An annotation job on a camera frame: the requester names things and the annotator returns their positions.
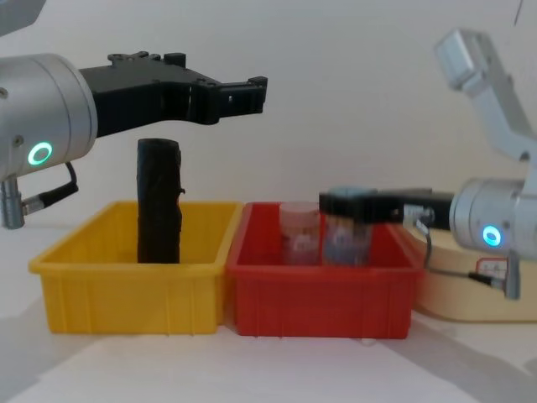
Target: white table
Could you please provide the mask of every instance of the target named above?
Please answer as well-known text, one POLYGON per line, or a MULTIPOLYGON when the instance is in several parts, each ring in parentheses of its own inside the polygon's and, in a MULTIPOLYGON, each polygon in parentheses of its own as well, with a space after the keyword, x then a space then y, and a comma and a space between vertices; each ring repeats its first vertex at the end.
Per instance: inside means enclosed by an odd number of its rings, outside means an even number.
POLYGON ((27 262, 66 233, 0 231, 0 402, 537 401, 537 325, 461 325, 415 314, 407 340, 371 347, 242 338, 226 327, 195 337, 51 335, 27 262))

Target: beige container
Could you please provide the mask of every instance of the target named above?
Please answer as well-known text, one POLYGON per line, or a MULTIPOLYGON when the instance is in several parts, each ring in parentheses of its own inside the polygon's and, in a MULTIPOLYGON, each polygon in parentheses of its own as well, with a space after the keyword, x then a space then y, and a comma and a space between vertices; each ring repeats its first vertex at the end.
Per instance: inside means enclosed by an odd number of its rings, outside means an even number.
MULTIPOLYGON (((458 246, 451 233, 432 231, 433 253, 430 265, 438 269, 462 273, 506 267, 481 252, 458 246)), ((409 239, 425 252, 425 240, 415 230, 409 230, 409 239)), ((433 317, 457 322, 537 322, 537 264, 522 262, 521 299, 506 300, 500 290, 494 290, 475 281, 426 273, 418 285, 416 310, 433 317)))

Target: glowing green ring light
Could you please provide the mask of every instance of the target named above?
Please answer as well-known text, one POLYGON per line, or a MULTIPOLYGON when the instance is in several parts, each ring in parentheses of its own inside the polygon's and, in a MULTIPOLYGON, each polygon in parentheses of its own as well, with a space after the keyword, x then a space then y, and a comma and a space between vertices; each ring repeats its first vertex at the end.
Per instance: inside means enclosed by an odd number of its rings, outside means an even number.
POLYGON ((43 142, 43 143, 38 143, 36 144, 29 152, 28 154, 28 162, 30 165, 41 165, 43 164, 48 158, 50 158, 50 156, 52 155, 52 145, 50 145, 50 143, 47 143, 47 142, 43 142), (41 158, 40 160, 37 160, 35 159, 35 155, 41 151, 41 150, 45 150, 47 152, 47 155, 43 158, 41 158))

